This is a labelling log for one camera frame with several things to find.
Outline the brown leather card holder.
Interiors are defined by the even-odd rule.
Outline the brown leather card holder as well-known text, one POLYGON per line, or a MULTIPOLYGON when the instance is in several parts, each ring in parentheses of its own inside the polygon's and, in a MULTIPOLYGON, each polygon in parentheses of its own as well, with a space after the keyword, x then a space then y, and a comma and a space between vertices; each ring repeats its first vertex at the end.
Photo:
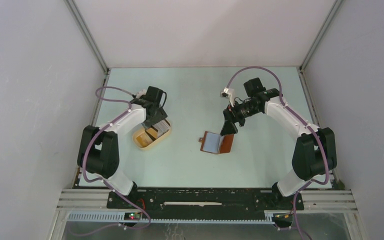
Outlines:
POLYGON ((200 151, 219 155, 228 154, 231 152, 234 134, 221 136, 220 134, 205 131, 203 137, 199 139, 201 143, 200 151))

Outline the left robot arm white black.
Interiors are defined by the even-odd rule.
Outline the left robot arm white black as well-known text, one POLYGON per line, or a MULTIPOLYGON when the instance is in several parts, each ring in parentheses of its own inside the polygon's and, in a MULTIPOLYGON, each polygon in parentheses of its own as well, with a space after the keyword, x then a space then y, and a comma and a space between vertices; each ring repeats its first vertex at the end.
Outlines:
POLYGON ((128 108, 113 120, 101 125, 88 125, 83 129, 77 164, 87 183, 103 182, 125 208, 133 208, 138 194, 132 189, 136 183, 120 167, 121 138, 138 125, 145 129, 165 121, 168 117, 160 103, 135 98, 128 108))

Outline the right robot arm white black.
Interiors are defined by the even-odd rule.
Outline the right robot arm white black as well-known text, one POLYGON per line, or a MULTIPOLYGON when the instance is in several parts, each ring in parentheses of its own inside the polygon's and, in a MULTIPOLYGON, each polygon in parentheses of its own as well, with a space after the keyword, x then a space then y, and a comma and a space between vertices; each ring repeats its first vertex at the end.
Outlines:
POLYGON ((329 128, 320 128, 305 120, 295 112, 281 97, 276 88, 266 89, 259 78, 244 83, 246 100, 239 103, 234 98, 232 88, 224 88, 222 98, 229 100, 223 110, 224 124, 221 136, 238 133, 236 124, 244 126, 246 118, 263 113, 282 126, 295 141, 292 155, 292 170, 273 186, 271 204, 277 209, 284 209, 295 194, 316 176, 324 175, 328 182, 329 171, 337 167, 335 134, 329 128))

